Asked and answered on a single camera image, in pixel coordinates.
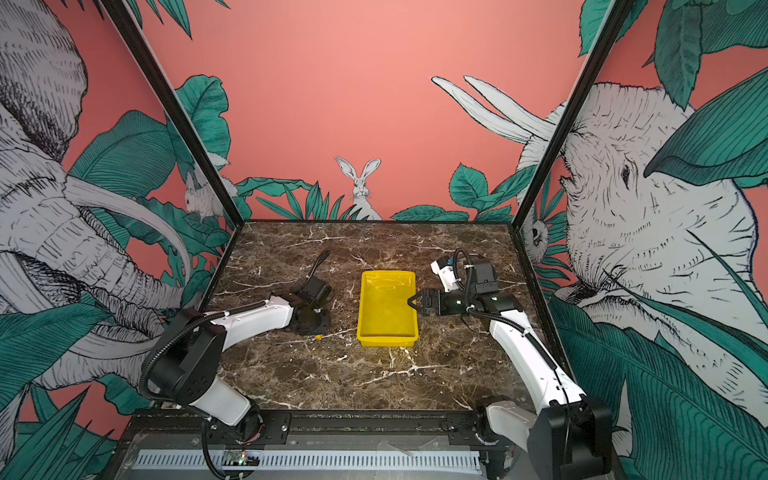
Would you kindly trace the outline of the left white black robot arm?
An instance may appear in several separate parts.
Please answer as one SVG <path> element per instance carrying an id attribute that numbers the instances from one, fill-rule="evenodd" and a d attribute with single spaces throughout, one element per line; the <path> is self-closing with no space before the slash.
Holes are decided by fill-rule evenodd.
<path id="1" fill-rule="evenodd" d="M 178 312 L 142 364 L 140 394 L 187 408 L 222 426 L 241 444 L 259 439 L 264 429 L 260 409 L 218 376 L 221 356 L 273 330 L 302 336 L 326 333 L 332 288 L 316 271 L 329 256 L 328 249 L 322 251 L 303 283 L 286 293 L 229 310 Z"/>

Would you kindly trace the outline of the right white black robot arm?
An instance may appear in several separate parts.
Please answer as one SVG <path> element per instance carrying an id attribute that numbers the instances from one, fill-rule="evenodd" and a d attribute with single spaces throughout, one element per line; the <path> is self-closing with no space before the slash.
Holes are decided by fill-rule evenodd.
<path id="1" fill-rule="evenodd" d="M 588 479 L 612 470 L 611 411 L 588 396 L 542 343 L 522 304 L 499 287 L 495 267 L 462 249 L 431 264 L 441 288 L 411 296 L 421 315 L 468 316 L 488 324 L 522 379 L 535 410 L 504 397 L 480 404 L 473 425 L 478 442 L 525 451 L 541 479 Z"/>

